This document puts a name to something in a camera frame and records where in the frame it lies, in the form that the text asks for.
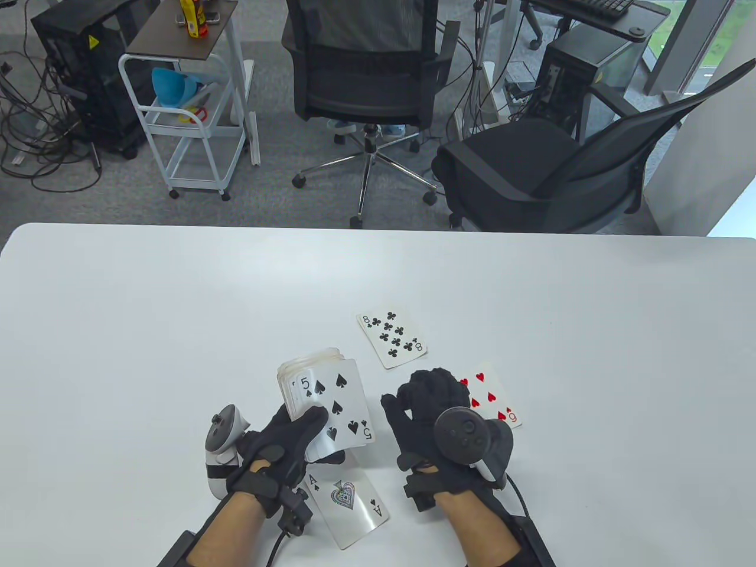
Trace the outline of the person's left hand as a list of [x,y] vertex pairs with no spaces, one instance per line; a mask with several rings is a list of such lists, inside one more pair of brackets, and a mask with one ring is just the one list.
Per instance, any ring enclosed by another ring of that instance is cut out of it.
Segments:
[[281,406],[264,429],[244,436],[243,465],[225,481],[227,492],[253,495],[266,517],[273,518],[282,505],[281,491],[303,480],[305,451],[327,421],[327,408],[321,406],[311,406],[298,419]]

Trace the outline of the person's right hand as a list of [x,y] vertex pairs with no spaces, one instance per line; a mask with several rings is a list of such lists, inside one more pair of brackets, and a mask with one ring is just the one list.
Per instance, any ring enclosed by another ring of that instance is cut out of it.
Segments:
[[415,500],[419,511],[435,507],[432,498],[443,492],[457,495],[472,491],[485,500],[494,497],[480,473],[451,461],[436,443],[434,426],[441,413],[470,407],[469,390],[449,371],[415,371],[397,394],[383,395],[380,403],[399,446],[397,465],[402,471],[411,471],[405,494]]

